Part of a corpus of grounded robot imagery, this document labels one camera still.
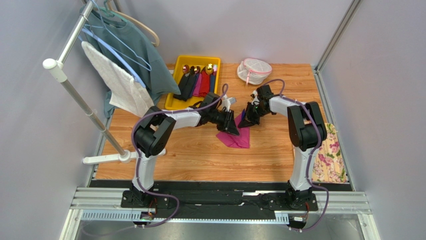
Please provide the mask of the pink paper napkin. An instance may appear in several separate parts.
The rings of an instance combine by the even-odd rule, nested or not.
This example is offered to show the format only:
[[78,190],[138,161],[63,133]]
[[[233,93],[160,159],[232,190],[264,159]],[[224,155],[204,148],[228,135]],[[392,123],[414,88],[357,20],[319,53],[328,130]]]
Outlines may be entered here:
[[250,128],[237,128],[239,135],[231,135],[230,133],[219,132],[216,138],[221,141],[226,147],[235,149],[250,148]]

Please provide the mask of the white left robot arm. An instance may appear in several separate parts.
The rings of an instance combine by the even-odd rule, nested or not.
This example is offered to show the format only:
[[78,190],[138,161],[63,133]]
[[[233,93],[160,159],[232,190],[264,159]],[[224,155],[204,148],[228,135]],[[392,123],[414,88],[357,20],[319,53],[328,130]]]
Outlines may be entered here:
[[231,105],[236,98],[210,92],[204,100],[185,109],[166,111],[150,107],[132,130],[136,168],[131,193],[141,201],[154,185],[154,170],[158,156],[165,152],[166,144],[174,130],[200,127],[207,123],[216,125],[219,132],[239,136]]

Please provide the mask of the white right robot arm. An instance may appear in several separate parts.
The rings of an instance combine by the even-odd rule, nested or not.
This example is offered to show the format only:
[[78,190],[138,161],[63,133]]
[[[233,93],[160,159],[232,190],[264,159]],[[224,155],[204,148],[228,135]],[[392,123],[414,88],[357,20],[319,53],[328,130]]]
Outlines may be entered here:
[[238,127],[242,129],[259,125],[261,117],[268,114],[287,117],[289,138],[294,149],[290,190],[296,193],[310,190],[313,187],[314,158],[327,138],[319,103],[300,102],[274,94],[268,84],[258,87],[252,98],[253,100],[247,103]]

